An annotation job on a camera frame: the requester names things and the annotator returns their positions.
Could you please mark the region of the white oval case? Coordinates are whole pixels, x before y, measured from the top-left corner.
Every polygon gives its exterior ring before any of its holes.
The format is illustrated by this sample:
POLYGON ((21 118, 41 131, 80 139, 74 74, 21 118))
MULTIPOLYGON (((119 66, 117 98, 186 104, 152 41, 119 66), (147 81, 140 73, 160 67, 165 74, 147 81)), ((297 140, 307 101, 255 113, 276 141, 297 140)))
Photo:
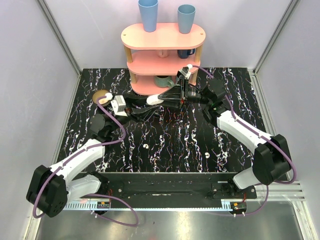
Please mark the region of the white oval case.
POLYGON ((164 100, 159 99, 159 95, 158 94, 150 95, 146 99, 146 104, 149 105, 149 106, 159 105, 159 104, 161 104, 163 102, 164 102, 164 100))

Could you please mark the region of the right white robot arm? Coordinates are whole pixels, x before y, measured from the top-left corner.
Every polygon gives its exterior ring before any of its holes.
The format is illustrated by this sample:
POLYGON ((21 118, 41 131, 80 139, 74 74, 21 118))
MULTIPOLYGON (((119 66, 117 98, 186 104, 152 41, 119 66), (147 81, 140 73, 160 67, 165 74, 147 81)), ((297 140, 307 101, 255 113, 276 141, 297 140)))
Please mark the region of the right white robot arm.
POLYGON ((286 138, 263 132, 236 115, 223 82, 214 80, 203 89, 197 89, 182 78, 156 99, 158 104, 176 108, 184 102, 203 104, 202 114, 208 123, 232 135, 253 153, 252 166, 237 173, 227 185, 230 197, 239 198, 253 185, 279 182, 282 176, 294 170, 286 138))

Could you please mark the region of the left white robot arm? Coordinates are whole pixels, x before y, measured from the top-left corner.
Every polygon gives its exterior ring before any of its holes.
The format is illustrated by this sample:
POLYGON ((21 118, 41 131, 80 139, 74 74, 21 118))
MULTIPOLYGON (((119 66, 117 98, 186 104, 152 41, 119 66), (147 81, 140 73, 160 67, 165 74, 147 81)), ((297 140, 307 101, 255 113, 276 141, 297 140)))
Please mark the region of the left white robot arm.
POLYGON ((148 119, 163 103, 159 95, 113 96, 106 93, 96 100, 99 111, 90 118, 91 137, 81 148, 49 167, 38 166, 32 175, 26 200, 33 205, 32 216, 57 216, 71 201, 93 194, 103 198, 108 193, 108 180, 97 172, 75 177, 94 161, 102 158, 107 148, 126 138, 124 125, 148 119))

